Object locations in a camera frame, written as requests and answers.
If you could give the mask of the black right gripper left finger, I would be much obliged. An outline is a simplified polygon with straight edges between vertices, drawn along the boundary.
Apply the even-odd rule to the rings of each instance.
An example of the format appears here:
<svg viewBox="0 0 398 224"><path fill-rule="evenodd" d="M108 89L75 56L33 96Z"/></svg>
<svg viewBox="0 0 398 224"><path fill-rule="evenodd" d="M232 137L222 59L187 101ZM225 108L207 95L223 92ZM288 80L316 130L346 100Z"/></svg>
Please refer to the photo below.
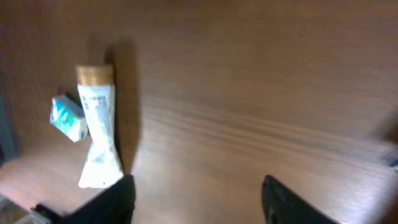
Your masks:
<svg viewBox="0 0 398 224"><path fill-rule="evenodd" d="M131 224L135 209L136 186L131 174L125 175L84 206L61 219L64 224Z"/></svg>

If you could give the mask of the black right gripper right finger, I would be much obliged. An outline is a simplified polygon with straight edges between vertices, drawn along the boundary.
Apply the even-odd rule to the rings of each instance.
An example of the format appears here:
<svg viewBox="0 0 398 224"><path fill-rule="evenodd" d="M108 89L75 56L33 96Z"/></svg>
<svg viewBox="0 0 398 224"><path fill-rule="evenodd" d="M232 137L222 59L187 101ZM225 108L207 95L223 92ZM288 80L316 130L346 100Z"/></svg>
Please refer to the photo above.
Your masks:
<svg viewBox="0 0 398 224"><path fill-rule="evenodd" d="M272 175L266 175L264 178L261 202L267 224L338 223L313 207Z"/></svg>

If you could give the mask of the white tube with beige cap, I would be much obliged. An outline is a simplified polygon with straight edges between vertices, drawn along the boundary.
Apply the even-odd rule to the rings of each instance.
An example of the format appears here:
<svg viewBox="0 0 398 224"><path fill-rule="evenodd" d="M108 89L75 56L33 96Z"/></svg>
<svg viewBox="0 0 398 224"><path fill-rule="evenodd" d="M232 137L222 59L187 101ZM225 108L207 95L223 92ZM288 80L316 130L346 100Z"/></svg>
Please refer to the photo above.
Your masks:
<svg viewBox="0 0 398 224"><path fill-rule="evenodd" d="M92 139L78 185L83 189L108 188L124 175L114 140L114 68L112 65L78 65L76 78Z"/></svg>

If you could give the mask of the small teal tissue pack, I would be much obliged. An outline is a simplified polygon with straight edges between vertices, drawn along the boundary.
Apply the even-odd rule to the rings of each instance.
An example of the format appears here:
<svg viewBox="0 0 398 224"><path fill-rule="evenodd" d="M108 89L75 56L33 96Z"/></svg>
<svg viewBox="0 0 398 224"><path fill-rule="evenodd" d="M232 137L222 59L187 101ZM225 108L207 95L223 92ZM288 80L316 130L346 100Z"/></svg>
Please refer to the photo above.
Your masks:
<svg viewBox="0 0 398 224"><path fill-rule="evenodd" d="M66 95L52 98L50 124L73 142L85 139L88 134L88 125L83 109Z"/></svg>

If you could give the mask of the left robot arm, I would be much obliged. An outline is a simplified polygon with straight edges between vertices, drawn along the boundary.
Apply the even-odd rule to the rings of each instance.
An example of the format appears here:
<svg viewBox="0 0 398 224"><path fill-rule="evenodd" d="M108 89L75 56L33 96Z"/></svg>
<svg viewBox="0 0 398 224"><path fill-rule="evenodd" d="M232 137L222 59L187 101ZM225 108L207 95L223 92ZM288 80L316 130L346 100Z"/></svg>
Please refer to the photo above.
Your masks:
<svg viewBox="0 0 398 224"><path fill-rule="evenodd" d="M32 207L27 215L18 219L14 224L54 224L61 219L59 214L40 203Z"/></svg>

